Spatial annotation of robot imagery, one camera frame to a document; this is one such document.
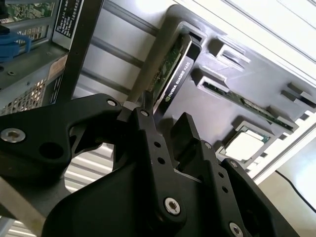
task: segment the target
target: blue plastic clip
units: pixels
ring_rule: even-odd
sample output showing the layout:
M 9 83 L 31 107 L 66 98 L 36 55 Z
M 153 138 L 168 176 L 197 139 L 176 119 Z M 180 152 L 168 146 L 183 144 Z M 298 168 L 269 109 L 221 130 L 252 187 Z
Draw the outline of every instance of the blue plastic clip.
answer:
M 22 36 L 15 32 L 0 34 L 0 62 L 10 61 L 19 54 L 20 45 L 17 43 L 18 40 L 25 41 L 25 52 L 30 52 L 32 41 L 28 36 Z

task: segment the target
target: corrugated metal panel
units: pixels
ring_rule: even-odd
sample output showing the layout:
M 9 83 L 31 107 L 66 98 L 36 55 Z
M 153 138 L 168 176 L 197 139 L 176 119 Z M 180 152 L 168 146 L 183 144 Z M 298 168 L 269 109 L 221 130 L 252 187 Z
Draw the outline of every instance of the corrugated metal panel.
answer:
M 106 93 L 125 101 L 163 23 L 164 14 L 173 4 L 187 7 L 231 37 L 316 85 L 315 4 L 312 0 L 255 2 L 264 4 L 267 11 L 262 14 L 262 6 L 254 5 L 252 0 L 106 1 L 74 97 Z M 315 118 L 311 116 L 308 123 Z M 67 188 L 75 192 L 108 174 L 113 167 L 112 150 L 111 146 L 103 145 L 75 158 L 65 175 Z M 15 222 L 9 236 L 34 235 L 22 223 Z

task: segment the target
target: perforated metal panel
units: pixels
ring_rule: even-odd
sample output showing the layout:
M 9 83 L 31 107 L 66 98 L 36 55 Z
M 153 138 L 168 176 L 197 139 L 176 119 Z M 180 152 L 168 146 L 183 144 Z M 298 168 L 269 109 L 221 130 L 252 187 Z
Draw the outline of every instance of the perforated metal panel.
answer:
M 45 94 L 46 80 L 38 82 L 23 95 L 10 102 L 1 110 L 1 115 L 13 114 L 21 111 L 31 110 L 41 107 Z

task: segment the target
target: mounting hole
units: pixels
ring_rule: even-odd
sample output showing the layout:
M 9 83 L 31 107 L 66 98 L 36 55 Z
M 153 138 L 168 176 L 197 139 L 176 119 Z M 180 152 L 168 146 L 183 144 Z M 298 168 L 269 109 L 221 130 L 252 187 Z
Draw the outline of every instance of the mounting hole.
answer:
M 154 145 L 155 145 L 156 147 L 158 147 L 158 148 L 160 148 L 160 147 L 161 147 L 161 145 L 160 145 L 160 143 L 159 143 L 159 142 L 154 142 Z
M 2 140 L 10 143 L 22 142 L 26 138 L 26 134 L 18 128 L 7 128 L 0 134 Z
M 39 147 L 39 153 L 47 159 L 58 159 L 64 154 L 64 150 L 57 143 L 46 142 Z
M 117 105 L 117 103 L 114 100 L 110 100 L 110 99 L 108 99 L 108 104 L 111 105 L 111 106 L 116 106 Z
M 146 116 L 146 117 L 149 116 L 149 113 L 148 113 L 147 111 L 145 111 L 145 110 L 141 110 L 140 113 L 141 113 L 143 116 Z
M 177 205 L 174 203 L 174 202 L 169 202 L 169 207 L 172 209 L 172 210 L 175 210 L 177 208 Z
M 237 227 L 233 227 L 233 230 L 234 230 L 234 232 L 235 232 L 237 235 L 240 234 L 240 231 L 239 231 L 239 229 L 238 229 Z
M 166 162 L 164 161 L 164 159 L 161 158 L 161 157 L 158 157 L 158 162 L 159 162 L 160 164 L 166 164 Z
M 8 75 L 9 75 L 9 76 L 15 76 L 16 74 L 15 74 L 15 72 L 13 72 L 13 71 L 9 71 L 9 72 L 8 72 Z
M 226 187 L 222 187 L 222 190 L 224 191 L 224 192 L 226 192 L 226 193 L 228 193 L 228 189 L 226 188 Z
M 204 144 L 206 145 L 207 148 L 212 149 L 212 146 L 208 142 L 205 142 Z

